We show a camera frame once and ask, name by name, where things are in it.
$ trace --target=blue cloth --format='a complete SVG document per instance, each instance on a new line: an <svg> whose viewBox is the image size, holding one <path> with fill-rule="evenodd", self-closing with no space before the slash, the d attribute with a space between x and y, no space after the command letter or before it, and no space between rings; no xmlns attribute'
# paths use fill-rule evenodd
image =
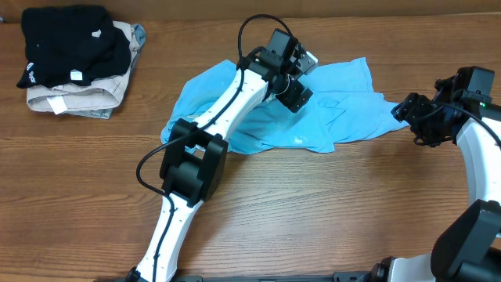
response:
<svg viewBox="0 0 501 282"><path fill-rule="evenodd" d="M162 143L179 118L191 121L208 110L235 74L236 65L226 60L188 81L161 133ZM300 81L313 91L302 109L293 114L276 99L259 104L230 136L229 150L255 154L279 147L330 153L335 143L368 140L407 126L391 116L396 103L373 91L365 58L318 67Z"/></svg>

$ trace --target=black garment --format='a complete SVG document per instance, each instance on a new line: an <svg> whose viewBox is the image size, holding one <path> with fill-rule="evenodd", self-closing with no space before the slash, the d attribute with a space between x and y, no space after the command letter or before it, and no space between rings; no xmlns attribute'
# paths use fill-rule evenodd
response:
<svg viewBox="0 0 501 282"><path fill-rule="evenodd" d="M101 6L29 8L21 20L28 65L19 88L66 83L88 86L97 78L123 75L131 63L130 42ZM70 72L82 73L72 80Z"/></svg>

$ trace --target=stack of folded clothes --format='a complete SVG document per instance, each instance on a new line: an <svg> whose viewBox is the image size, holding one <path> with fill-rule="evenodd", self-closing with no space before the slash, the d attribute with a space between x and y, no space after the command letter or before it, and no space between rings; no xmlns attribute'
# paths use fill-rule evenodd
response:
<svg viewBox="0 0 501 282"><path fill-rule="evenodd" d="M17 87L35 111L110 118L146 41L139 24L95 5L30 8L21 21L28 63Z"/></svg>

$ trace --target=wooden surface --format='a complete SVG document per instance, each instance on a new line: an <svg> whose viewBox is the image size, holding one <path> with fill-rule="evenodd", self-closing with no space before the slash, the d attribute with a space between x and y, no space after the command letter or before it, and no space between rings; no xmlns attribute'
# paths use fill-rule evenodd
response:
<svg viewBox="0 0 501 282"><path fill-rule="evenodd" d="M281 17L416 16L501 12L499 0L0 0L0 16L19 22L29 7L104 5L115 20L244 19L256 13Z"/></svg>
<svg viewBox="0 0 501 282"><path fill-rule="evenodd" d="M323 64L366 56L374 88L390 101L433 95L435 78L459 67L501 71L501 16L286 22ZM18 25L0 25L8 38L0 41L0 281L89 281L137 265L160 198L137 183L135 166L160 143L184 83L236 61L240 24L144 22L148 41L109 121L30 111L15 86L26 63L23 35ZM274 27L250 24L244 52L264 45ZM492 94L501 103L501 78ZM336 150L230 154L222 184L189 230L181 273L367 270L389 255L431 251L468 206L463 158L451 143L418 147L406 128ZM159 167L160 157L145 167L158 186Z"/></svg>

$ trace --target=white tag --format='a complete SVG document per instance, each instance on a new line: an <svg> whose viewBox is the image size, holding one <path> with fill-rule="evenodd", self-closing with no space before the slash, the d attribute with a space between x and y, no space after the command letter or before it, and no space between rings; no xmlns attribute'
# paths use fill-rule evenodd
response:
<svg viewBox="0 0 501 282"><path fill-rule="evenodd" d="M50 107L54 114L61 114L64 111L68 110L66 104L64 103L64 99L61 95L58 96L48 96L47 102L49 102Z"/></svg>
<svg viewBox="0 0 501 282"><path fill-rule="evenodd" d="M101 36L101 30L92 32L92 36L99 38L99 36Z"/></svg>
<svg viewBox="0 0 501 282"><path fill-rule="evenodd" d="M71 80L82 80L82 79L84 79L81 71L78 71L78 70L72 70L70 72L70 78L71 78Z"/></svg>

